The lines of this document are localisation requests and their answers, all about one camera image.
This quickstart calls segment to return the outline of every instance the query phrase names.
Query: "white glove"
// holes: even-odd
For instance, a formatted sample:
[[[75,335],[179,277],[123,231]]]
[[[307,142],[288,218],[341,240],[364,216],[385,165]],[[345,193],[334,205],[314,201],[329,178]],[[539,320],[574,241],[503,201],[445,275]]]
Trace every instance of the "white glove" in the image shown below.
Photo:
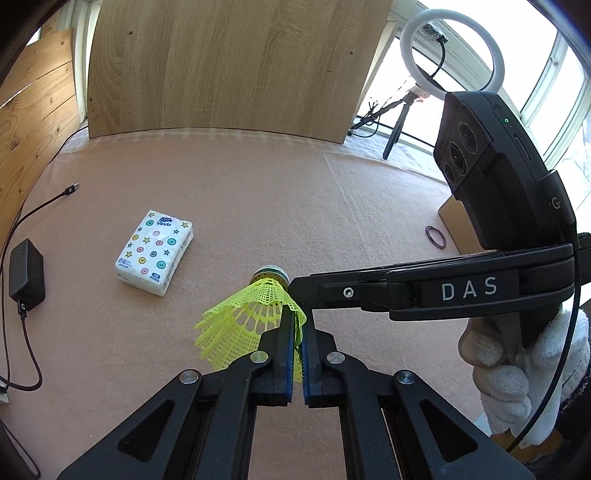
[[[511,429],[514,437],[528,423],[540,405],[556,371],[562,353],[571,308],[562,306],[540,337],[527,350],[518,352],[513,365],[497,365],[506,357],[502,344],[486,331],[485,317],[468,321],[458,348],[462,357],[478,359],[472,378],[480,391],[482,406],[493,434]],[[570,397],[579,386],[589,365],[589,321],[579,310],[569,355],[562,379],[534,427],[519,444],[520,448],[541,444],[552,432],[558,417],[560,404]]]

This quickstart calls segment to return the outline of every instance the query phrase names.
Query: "triangular cutout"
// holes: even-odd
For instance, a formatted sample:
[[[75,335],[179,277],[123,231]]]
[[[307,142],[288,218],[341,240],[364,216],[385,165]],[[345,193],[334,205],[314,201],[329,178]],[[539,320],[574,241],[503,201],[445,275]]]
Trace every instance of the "triangular cutout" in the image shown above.
[[[446,462],[475,452],[478,444],[429,400],[421,402],[421,410]]]
[[[118,445],[119,451],[141,462],[150,461],[173,408],[173,400],[163,402],[142,423],[121,439]]]

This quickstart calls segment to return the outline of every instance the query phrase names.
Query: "shuttlecock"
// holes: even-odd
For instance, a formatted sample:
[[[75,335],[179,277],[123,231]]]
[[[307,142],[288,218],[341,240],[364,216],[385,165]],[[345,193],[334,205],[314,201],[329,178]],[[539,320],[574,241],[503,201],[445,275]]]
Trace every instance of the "shuttlecock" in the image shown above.
[[[200,334],[195,346],[201,358],[215,370],[230,365],[236,358],[258,349],[261,335],[279,327],[283,305],[295,312],[295,346],[301,343],[301,327],[306,315],[287,293],[289,278],[275,265],[255,272],[251,284],[203,313],[195,329]],[[294,354],[294,381],[301,381],[300,358]]]

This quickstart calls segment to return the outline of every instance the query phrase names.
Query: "pink fabric surface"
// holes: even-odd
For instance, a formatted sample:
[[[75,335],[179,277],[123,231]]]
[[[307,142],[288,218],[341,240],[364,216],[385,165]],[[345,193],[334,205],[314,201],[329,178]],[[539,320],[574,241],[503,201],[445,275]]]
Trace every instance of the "pink fabric surface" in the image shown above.
[[[447,186],[321,141],[229,131],[101,138],[64,149],[24,213],[75,182],[78,192],[27,220],[10,246],[29,237],[44,255],[47,298],[27,319],[44,384],[34,393],[10,390],[0,416],[44,479],[181,370],[210,372],[193,346],[193,325],[258,267],[277,264],[293,278],[458,254],[437,216]],[[164,297],[119,281],[113,267],[149,209],[194,226]],[[445,250],[429,243],[427,225],[446,233]],[[5,301],[11,378],[32,384],[16,305]],[[471,420],[481,412],[457,353],[465,320],[401,323],[358,310],[315,319],[369,368],[412,369]],[[299,385],[289,407],[260,408],[249,477],[344,479],[337,410],[309,410]]]

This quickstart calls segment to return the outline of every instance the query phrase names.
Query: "camera lens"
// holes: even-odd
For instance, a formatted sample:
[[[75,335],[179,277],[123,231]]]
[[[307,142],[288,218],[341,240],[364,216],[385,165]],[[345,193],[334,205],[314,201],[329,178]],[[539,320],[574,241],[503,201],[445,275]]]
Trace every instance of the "camera lens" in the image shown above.
[[[456,182],[456,178],[453,176],[452,169],[447,163],[443,166],[443,175],[449,183]]]
[[[455,144],[449,145],[449,156],[452,159],[453,166],[457,168],[457,170],[464,175],[466,173],[466,160],[464,160],[464,155]]]
[[[457,132],[460,134],[460,140],[462,140],[462,143],[464,144],[464,147],[467,148],[468,152],[475,153],[478,145],[472,129],[462,122],[458,125]]]

